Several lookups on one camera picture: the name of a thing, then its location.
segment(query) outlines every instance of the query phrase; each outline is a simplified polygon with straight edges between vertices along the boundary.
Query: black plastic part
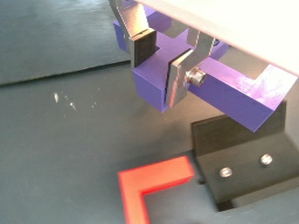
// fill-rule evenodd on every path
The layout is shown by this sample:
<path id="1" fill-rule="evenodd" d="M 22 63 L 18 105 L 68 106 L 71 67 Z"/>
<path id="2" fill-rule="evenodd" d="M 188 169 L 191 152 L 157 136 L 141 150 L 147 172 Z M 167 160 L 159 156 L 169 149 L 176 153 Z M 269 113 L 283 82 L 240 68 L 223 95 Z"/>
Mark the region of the black plastic part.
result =
<path id="1" fill-rule="evenodd" d="M 135 67 L 137 67 L 156 52 L 156 31 L 152 30 L 135 40 Z"/>
<path id="2" fill-rule="evenodd" d="M 299 152 L 284 128 L 285 102 L 256 133 L 225 115 L 191 124 L 196 162 L 220 211 L 299 186 Z M 273 158 L 267 166 L 264 154 Z M 220 176 L 224 167 L 228 178 Z"/>

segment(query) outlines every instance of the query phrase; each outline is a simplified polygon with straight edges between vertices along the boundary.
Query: dark gray table surface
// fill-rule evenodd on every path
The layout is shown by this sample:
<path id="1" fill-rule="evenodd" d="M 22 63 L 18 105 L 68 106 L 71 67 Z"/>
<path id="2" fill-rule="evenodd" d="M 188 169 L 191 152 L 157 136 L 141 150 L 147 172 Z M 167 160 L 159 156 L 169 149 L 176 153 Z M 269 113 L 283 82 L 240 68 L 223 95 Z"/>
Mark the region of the dark gray table surface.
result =
<path id="1" fill-rule="evenodd" d="M 297 143 L 297 93 L 287 131 Z M 191 122 L 220 112 L 188 94 L 160 114 L 129 65 L 0 87 L 0 223 L 121 224 L 117 172 L 188 154 Z M 196 178 L 145 196 L 153 224 L 297 223 L 299 189 L 217 213 Z"/>
<path id="2" fill-rule="evenodd" d="M 128 59 L 108 0 L 0 0 L 0 85 Z"/>

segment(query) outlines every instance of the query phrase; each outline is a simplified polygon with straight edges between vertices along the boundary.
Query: red l-shaped piece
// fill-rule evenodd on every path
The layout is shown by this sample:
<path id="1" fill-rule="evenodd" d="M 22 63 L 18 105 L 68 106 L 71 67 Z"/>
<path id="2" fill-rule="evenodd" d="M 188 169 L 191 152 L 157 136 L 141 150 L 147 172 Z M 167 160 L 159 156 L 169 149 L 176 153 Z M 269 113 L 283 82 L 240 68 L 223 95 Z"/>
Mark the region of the red l-shaped piece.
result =
<path id="1" fill-rule="evenodd" d="M 119 184 L 125 210 L 125 224 L 148 224 L 144 195 L 185 183 L 193 176 L 187 157 L 121 171 Z"/>

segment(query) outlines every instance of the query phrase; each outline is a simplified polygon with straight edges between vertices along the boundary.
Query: screw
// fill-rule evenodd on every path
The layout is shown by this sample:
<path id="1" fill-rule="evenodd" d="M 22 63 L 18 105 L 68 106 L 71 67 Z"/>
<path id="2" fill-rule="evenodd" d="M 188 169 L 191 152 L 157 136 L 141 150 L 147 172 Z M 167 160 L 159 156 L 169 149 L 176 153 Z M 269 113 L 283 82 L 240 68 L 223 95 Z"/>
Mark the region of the screw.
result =
<path id="1" fill-rule="evenodd" d="M 204 82 L 207 74 L 197 67 L 195 67 L 185 73 L 185 77 L 187 82 L 197 87 Z"/>
<path id="2" fill-rule="evenodd" d="M 223 178 L 227 178 L 227 177 L 229 177 L 229 176 L 232 175 L 232 170 L 231 170 L 228 167 L 221 168 L 221 169 L 219 170 L 219 175 L 220 175 Z"/>
<path id="3" fill-rule="evenodd" d="M 269 164 L 272 163 L 272 161 L 273 161 L 273 159 L 272 159 L 272 157 L 271 157 L 268 154 L 265 154 L 265 155 L 260 158 L 260 163 L 261 163 L 263 165 L 269 165 Z"/>

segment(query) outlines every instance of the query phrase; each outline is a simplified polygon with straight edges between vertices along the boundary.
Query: white panel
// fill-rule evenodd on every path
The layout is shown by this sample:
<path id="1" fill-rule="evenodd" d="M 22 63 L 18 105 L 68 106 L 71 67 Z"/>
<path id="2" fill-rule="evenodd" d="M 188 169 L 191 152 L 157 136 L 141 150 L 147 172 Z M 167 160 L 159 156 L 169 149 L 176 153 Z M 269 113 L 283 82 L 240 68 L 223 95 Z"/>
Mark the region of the white panel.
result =
<path id="1" fill-rule="evenodd" d="M 295 0 L 136 0 L 299 76 Z"/>

